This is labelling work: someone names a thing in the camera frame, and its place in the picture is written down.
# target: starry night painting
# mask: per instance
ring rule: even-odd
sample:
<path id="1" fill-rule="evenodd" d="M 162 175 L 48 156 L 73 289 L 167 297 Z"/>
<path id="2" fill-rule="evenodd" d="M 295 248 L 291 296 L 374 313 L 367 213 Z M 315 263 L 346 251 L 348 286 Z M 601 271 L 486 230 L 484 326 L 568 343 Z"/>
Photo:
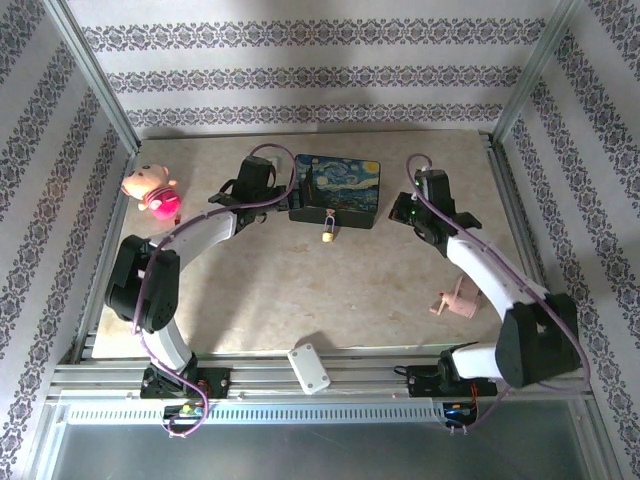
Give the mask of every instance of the starry night painting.
<path id="1" fill-rule="evenodd" d="M 296 163 L 305 205 L 377 212 L 380 190 L 378 162 L 298 155 Z"/>

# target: metal corner post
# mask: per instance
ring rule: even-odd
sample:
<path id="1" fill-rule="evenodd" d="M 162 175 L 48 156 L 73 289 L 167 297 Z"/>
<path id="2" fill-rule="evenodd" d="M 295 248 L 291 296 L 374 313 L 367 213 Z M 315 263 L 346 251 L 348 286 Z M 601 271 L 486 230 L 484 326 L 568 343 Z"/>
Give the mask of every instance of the metal corner post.
<path id="1" fill-rule="evenodd" d="M 134 160 L 137 153 L 132 152 L 127 161 L 127 168 L 125 175 L 133 169 Z M 89 298 L 78 327 L 78 333 L 76 335 L 76 341 L 71 350 L 71 356 L 67 360 L 70 363 L 78 363 L 82 360 L 82 352 L 85 347 L 87 335 L 92 328 L 97 327 L 98 320 L 100 319 L 100 312 L 102 311 L 103 298 L 107 290 L 107 283 L 109 282 L 109 275 L 105 275 L 104 272 L 109 271 L 112 267 L 118 246 L 120 244 L 120 232 L 122 225 L 124 224 L 124 217 L 127 213 L 127 204 L 129 197 L 123 192 L 118 194 L 116 205 L 113 209 L 113 215 L 111 222 L 109 223 L 109 229 L 107 230 L 107 236 L 104 241 L 104 248 L 100 253 L 100 259 L 98 260 L 98 275 L 91 285 L 89 292 Z"/>
<path id="2" fill-rule="evenodd" d="M 87 83 L 98 97 L 100 105 L 107 113 L 109 121 L 115 127 L 120 139 L 126 145 L 127 151 L 130 154 L 137 154 L 140 150 L 140 139 L 111 89 L 107 76 L 91 51 L 91 47 L 66 0 L 42 0 L 42 3 L 75 55 Z"/>
<path id="3" fill-rule="evenodd" d="M 509 175 L 508 159 L 504 149 L 500 143 L 492 142 L 489 135 L 480 136 L 487 149 L 489 167 L 493 173 L 524 272 L 535 282 L 544 285 L 543 266 L 538 263 L 536 247 L 527 228 L 526 212 L 520 207 L 517 186 Z"/>
<path id="4" fill-rule="evenodd" d="M 582 0 L 560 0 L 558 3 L 491 132 L 494 141 L 504 142 L 580 5 Z"/>

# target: beige tabletop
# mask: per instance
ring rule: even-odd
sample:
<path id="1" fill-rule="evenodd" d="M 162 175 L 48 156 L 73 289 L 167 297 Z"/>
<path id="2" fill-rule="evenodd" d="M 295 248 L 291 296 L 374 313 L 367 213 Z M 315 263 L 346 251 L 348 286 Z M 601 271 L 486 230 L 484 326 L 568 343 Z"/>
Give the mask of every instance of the beige tabletop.
<path id="1" fill-rule="evenodd" d="M 419 241 L 411 228 L 388 220 L 393 201 L 411 185 L 406 157 L 431 156 L 449 175 L 458 211 L 470 211 L 505 255 L 520 265 L 486 152 L 477 131 L 318 134 L 153 140 L 139 164 L 167 166 L 183 196 L 183 220 L 201 209 L 222 184 L 235 178 L 256 145 L 276 142 L 308 153 L 381 163 L 380 203 L 372 230 L 341 229 L 322 243 L 322 226 L 290 222 L 273 213 L 236 237 L 200 255 L 180 277 L 176 321 L 196 352 L 288 350 L 311 338 L 317 348 L 400 346 L 497 337 L 500 320 L 486 300 L 469 319 L 429 307 L 452 289 L 461 271 Z M 281 181 L 288 160 L 281 157 Z M 122 237 L 148 237 L 170 228 L 131 199 Z M 94 357 L 142 356 L 130 325 L 104 308 Z"/>

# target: gold padlock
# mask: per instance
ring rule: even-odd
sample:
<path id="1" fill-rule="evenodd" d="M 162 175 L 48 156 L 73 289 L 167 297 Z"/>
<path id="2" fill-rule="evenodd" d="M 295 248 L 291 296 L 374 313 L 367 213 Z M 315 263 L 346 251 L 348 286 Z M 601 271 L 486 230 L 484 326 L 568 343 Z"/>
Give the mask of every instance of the gold padlock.
<path id="1" fill-rule="evenodd" d="M 324 219 L 324 232 L 322 232 L 322 241 L 324 243 L 333 242 L 333 230 L 336 226 L 336 218 L 333 214 L 336 211 L 332 208 L 327 208 L 327 218 Z"/>

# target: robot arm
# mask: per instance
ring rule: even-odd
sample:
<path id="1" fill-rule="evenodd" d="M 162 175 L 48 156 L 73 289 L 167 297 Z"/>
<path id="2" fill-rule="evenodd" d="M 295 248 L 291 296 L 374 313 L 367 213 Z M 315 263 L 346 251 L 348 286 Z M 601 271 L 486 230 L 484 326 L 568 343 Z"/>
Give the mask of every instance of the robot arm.
<path id="1" fill-rule="evenodd" d="M 426 170 L 417 172 L 415 179 L 424 196 L 465 230 L 457 231 L 408 193 L 398 196 L 389 218 L 412 226 L 421 240 L 471 277 L 503 323 L 496 343 L 474 343 L 442 352 L 442 381 L 451 385 L 474 378 L 504 379 L 520 388 L 577 369 L 580 359 L 573 345 L 526 289 L 507 275 L 504 266 L 518 269 L 498 252 L 499 265 L 472 241 L 475 237 L 490 244 L 471 214 L 456 213 L 447 175 L 442 170 Z M 525 285 L 577 335 L 576 307 L 567 295 L 551 295 L 529 279 Z"/>
<path id="2" fill-rule="evenodd" d="M 132 321 L 151 254 L 164 239 L 169 238 L 150 272 L 140 327 L 153 356 L 171 370 L 182 373 L 186 369 L 196 369 L 195 356 L 185 344 L 173 318 L 178 306 L 180 272 L 201 253 L 233 237 L 257 217 L 272 210 L 288 210 L 289 207 L 285 199 L 267 207 L 209 214 L 224 207 L 264 202 L 282 195 L 285 187 L 267 186 L 272 175 L 275 177 L 271 162 L 249 156 L 242 163 L 238 178 L 227 182 L 221 192 L 209 199 L 209 205 L 192 217 L 204 214 L 208 217 L 206 221 L 190 225 L 180 235 L 174 235 L 181 228 L 178 225 L 148 239 L 129 236 L 120 245 L 105 303 L 114 309 L 119 318 Z M 225 191 L 231 186 L 231 193 L 226 194 Z"/>

